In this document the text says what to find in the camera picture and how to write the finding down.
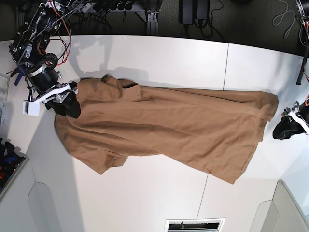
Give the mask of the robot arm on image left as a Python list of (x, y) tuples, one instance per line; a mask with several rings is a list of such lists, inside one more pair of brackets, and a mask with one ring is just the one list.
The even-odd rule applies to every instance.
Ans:
[(61, 83), (61, 73), (56, 67), (67, 61), (71, 43), (65, 43), (61, 56), (48, 53), (51, 37), (59, 32), (61, 26), (68, 27), (66, 19), (82, 6), (83, 2), (68, 8), (64, 1), (48, 0), (40, 3), (30, 22), (25, 22), (17, 32), (9, 51), (16, 69), (11, 76), (18, 75), (18, 82), (24, 77), (29, 90), (28, 99), (23, 102), (23, 113), (37, 116), (40, 105), (53, 109), (61, 116), (78, 118), (81, 108), (77, 100), (77, 83)]

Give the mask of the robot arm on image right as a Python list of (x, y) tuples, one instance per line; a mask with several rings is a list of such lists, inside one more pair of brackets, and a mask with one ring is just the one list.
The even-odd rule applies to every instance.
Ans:
[[(309, 79), (309, 72), (306, 71), (307, 60), (309, 58), (309, 2), (307, 0), (295, 1), (299, 18), (294, 17), (294, 21), (300, 23), (298, 39), (304, 46), (304, 55), (300, 67), (300, 72), (296, 84), (300, 85), (302, 79)], [(293, 135), (309, 134), (309, 97), (306, 96), (304, 102), (300, 104), (296, 101), (291, 108), (284, 109), (279, 124), (273, 131), (273, 138), (279, 140), (290, 139)]]

